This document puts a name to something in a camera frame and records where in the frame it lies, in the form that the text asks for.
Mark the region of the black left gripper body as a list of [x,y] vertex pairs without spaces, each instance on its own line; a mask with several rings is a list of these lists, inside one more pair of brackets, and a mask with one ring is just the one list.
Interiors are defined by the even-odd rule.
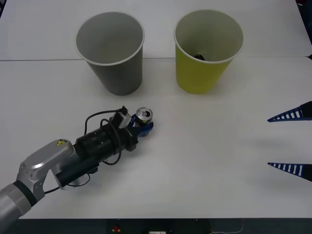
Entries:
[[138,130],[134,127],[114,128],[115,152],[133,151],[138,144]]

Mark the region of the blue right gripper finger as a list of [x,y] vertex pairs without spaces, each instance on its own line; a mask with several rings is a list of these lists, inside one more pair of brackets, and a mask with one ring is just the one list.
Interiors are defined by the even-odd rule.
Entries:
[[304,103],[299,107],[290,109],[280,113],[270,119],[268,122],[282,122],[282,121],[311,121],[312,120],[312,101]]
[[290,164],[290,163],[268,162],[268,165],[312,182],[312,165],[311,164]]

